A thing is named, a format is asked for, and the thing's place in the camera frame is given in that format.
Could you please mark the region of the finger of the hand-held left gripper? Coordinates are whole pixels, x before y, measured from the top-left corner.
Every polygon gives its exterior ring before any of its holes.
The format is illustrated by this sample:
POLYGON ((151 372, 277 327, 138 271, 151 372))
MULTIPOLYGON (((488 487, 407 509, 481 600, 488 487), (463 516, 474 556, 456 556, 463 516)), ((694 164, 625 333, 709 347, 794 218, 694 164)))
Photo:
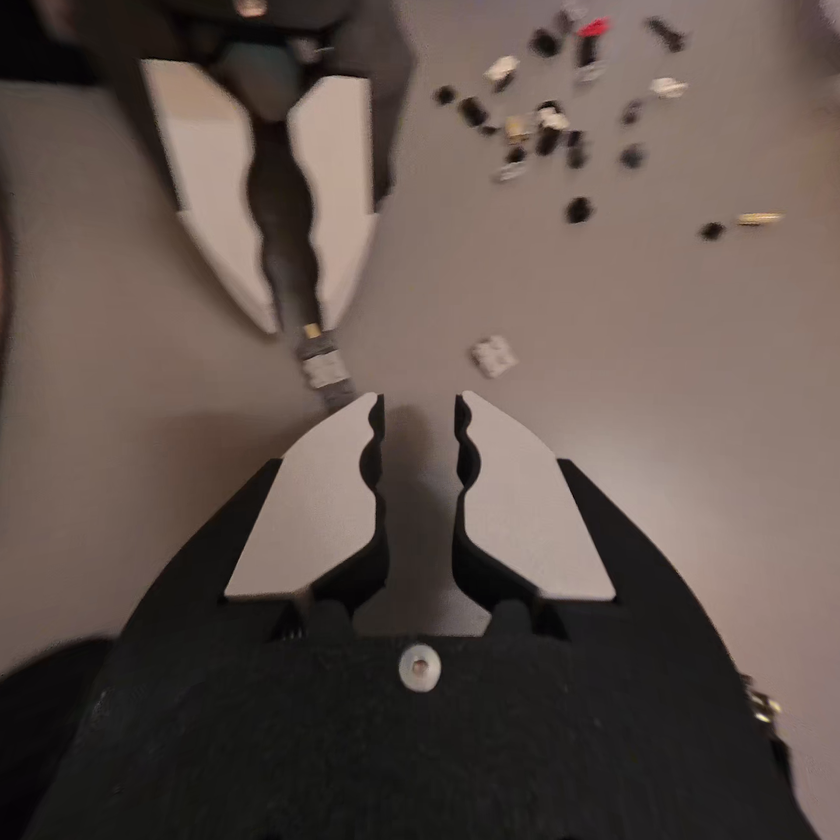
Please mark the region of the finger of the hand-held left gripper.
POLYGON ((371 86, 319 79, 290 110, 290 147, 311 195, 323 329, 336 329, 359 286, 379 217, 373 203, 371 86))
POLYGON ((264 238, 248 200, 255 142, 247 111, 197 65, 145 59, 141 67, 184 230, 239 309, 276 335, 264 238))

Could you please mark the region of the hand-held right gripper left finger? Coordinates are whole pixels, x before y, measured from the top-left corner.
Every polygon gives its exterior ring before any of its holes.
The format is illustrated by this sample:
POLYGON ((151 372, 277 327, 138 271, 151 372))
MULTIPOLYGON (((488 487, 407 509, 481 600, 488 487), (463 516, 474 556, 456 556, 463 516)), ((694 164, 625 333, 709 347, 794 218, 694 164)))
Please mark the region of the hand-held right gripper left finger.
POLYGON ((306 432, 280 466, 224 591, 229 601, 336 601, 352 616, 387 578, 384 396, 306 432))

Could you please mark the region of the grey desk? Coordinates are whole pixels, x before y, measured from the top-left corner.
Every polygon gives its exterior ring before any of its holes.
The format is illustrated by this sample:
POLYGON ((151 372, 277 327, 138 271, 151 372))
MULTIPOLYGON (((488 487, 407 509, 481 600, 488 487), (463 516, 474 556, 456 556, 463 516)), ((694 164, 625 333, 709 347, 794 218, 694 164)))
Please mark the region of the grey desk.
MULTIPOLYGON (((470 634, 449 572, 455 396, 572 459, 684 576, 780 702, 796 790, 838 838, 838 107, 802 2, 614 2, 605 75, 569 87, 523 44, 553 2, 403 2, 416 51, 394 190, 339 346, 385 397, 392 572, 366 634, 470 634), (644 27, 688 36, 670 55, 644 27), (520 59, 491 93, 482 73, 520 59), (656 101, 652 79, 688 84, 656 101), (562 104, 564 150, 506 183, 494 120, 562 104), (650 96, 637 124, 622 110, 650 96), (647 159, 629 171, 622 149, 647 159), (570 200, 595 212, 567 224, 570 200), (780 213, 740 227, 746 213, 780 213), (727 229, 715 241, 704 224, 727 229), (518 364, 488 380, 469 348, 518 364)), ((322 415, 168 213, 109 93, 2 83, 14 320, 2 401, 2 671, 120 630, 164 565, 322 415)))

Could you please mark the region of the black mesh wrist rest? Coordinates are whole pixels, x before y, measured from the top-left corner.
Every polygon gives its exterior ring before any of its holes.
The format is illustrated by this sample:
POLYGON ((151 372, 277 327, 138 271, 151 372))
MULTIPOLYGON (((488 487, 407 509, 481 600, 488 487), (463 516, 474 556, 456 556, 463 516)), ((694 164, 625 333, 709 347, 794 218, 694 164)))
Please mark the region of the black mesh wrist rest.
POLYGON ((113 640, 53 647, 1 680, 1 838, 18 839, 75 737, 113 640))

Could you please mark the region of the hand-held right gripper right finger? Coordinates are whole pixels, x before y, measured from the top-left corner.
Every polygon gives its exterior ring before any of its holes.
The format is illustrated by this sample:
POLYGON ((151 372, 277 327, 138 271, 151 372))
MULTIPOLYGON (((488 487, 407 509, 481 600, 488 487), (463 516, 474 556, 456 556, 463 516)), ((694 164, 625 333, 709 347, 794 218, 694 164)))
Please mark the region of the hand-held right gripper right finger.
POLYGON ((455 399, 457 587, 488 613, 608 603, 616 589, 553 451, 476 392, 455 399))

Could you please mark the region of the dark grey brick assembly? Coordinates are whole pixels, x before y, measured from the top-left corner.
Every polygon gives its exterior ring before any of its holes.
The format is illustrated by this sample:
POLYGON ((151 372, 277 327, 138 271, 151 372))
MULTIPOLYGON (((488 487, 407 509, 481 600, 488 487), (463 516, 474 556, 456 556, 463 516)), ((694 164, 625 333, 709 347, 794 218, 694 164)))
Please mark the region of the dark grey brick assembly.
MULTIPOLYGON (((337 350, 340 352, 340 349, 333 338, 333 333, 331 331, 322 331, 322 333, 323 336, 321 339, 311 342, 306 341, 302 333, 302 339, 297 348, 297 357, 299 360, 300 367, 302 360, 307 359, 308 357, 313 356, 315 354, 327 353, 333 350, 337 350)), ((304 375, 304 378, 308 382, 302 368, 301 371, 304 375)), ((314 392, 320 395, 322 403, 324 404, 328 413, 335 413, 339 411, 340 409, 352 403, 357 397, 357 392, 355 390, 355 386, 353 384, 351 375, 349 380, 345 382, 314 392)))

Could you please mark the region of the scattered small toy bricks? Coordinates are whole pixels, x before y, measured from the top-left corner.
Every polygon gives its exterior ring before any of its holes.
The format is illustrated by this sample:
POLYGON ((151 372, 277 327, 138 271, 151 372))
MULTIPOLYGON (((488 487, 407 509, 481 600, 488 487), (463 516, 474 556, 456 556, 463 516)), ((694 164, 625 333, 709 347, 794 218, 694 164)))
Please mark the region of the scattered small toy bricks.
MULTIPOLYGON (((574 49, 573 69, 574 84, 591 85, 602 77, 605 69, 601 46, 605 35, 612 29, 610 15, 585 20, 585 8, 565 3, 558 10, 551 27, 535 28, 528 40, 528 48, 542 59, 551 60, 562 54, 569 43, 574 49)), ((675 28, 660 15, 644 19, 644 27, 652 33, 670 55, 686 49, 688 36, 675 28)), ((482 79, 491 93, 501 93, 510 87, 516 79, 520 59, 514 55, 504 55, 495 59, 482 73, 482 79)), ((674 77, 656 77, 648 86, 650 95, 656 101, 675 101, 685 95, 688 84, 674 77)), ((562 104, 554 99, 541 101, 530 114, 506 116, 494 120, 490 111, 476 96, 458 99, 457 90, 449 84, 441 85, 432 94, 433 101, 439 107, 447 107, 456 102, 461 118, 474 131, 486 137, 500 134, 504 138, 506 152, 503 162, 494 175, 496 183, 506 183, 518 176, 529 160, 529 142, 532 152, 539 157, 551 156, 557 150, 564 150, 567 166, 579 170, 589 160, 587 132, 575 129, 562 104)), ((651 97, 636 98, 629 101, 621 112, 619 123, 630 127, 640 119, 646 102, 651 97)), ((620 165, 629 171, 637 170, 647 159, 645 148, 640 143, 625 146, 620 155, 620 165)), ((564 210, 567 224, 582 224, 595 212, 592 200, 586 196, 577 196, 570 200, 564 210)), ((741 213, 735 217, 740 227, 761 228, 777 224, 784 218, 782 213, 741 213)), ((699 236, 708 241, 715 241, 725 233, 727 226, 719 222, 709 222, 700 229, 699 236)))

